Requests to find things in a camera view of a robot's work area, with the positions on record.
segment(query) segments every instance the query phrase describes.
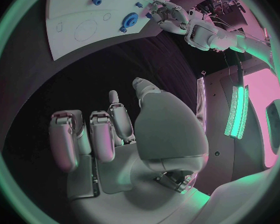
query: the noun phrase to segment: robotic hand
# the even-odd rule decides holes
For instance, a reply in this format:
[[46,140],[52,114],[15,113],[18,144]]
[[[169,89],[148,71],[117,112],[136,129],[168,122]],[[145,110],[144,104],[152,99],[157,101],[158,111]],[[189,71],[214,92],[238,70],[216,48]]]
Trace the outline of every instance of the robotic hand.
[[203,20],[203,14],[165,0],[154,0],[151,15],[165,31],[185,35],[185,41],[202,51],[215,49],[224,51],[228,48],[237,52],[248,52],[266,62],[274,70],[271,48],[260,41],[247,38],[239,31],[228,32]]

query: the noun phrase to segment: cable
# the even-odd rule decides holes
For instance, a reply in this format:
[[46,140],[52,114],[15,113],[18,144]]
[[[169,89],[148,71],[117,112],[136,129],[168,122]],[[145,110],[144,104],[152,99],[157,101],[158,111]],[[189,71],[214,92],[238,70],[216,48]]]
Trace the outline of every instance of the cable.
[[229,79],[231,80],[231,83],[232,83],[234,86],[236,86],[235,83],[233,83],[233,81],[232,81],[232,79],[231,79],[231,76],[230,76],[230,66],[229,66],[229,64],[228,64],[228,62],[227,62],[227,60],[226,60],[226,56],[225,56],[224,51],[222,51],[222,53],[223,53],[223,55],[224,55],[225,62],[226,62],[226,64],[227,64],[227,66],[228,66],[228,75],[229,75]]
[[265,42],[265,43],[270,43],[269,41],[260,40],[260,39],[258,39],[257,37],[255,37],[255,36],[253,36],[253,35],[251,35],[251,34],[249,34],[249,33],[246,33],[246,32],[244,32],[244,31],[240,31],[240,30],[234,28],[233,26],[229,25],[227,22],[225,22],[224,20],[222,20],[221,18],[219,18],[219,17],[217,17],[217,16],[209,16],[209,17],[215,17],[215,18],[217,18],[217,19],[219,19],[219,20],[221,20],[221,21],[224,22],[224,23],[222,23],[222,22],[219,22],[219,21],[213,21],[213,23],[220,23],[220,24],[223,24],[223,25],[228,26],[228,27],[230,27],[230,28],[233,28],[233,29],[237,30],[237,31],[240,32],[240,33],[243,33],[243,34],[245,34],[245,35],[249,35],[249,36],[255,38],[257,41],[261,41],[261,42]]
[[221,7],[222,7],[222,13],[225,15],[225,13],[223,12],[223,3],[221,0],[220,0],[220,3],[221,3]]

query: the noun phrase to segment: light bar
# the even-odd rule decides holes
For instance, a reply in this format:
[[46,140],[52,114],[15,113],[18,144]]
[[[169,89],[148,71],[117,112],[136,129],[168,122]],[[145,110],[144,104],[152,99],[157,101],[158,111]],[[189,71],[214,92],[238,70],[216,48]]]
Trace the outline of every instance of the light bar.
[[232,138],[242,139],[248,112],[248,86],[233,87],[230,113],[224,134]]

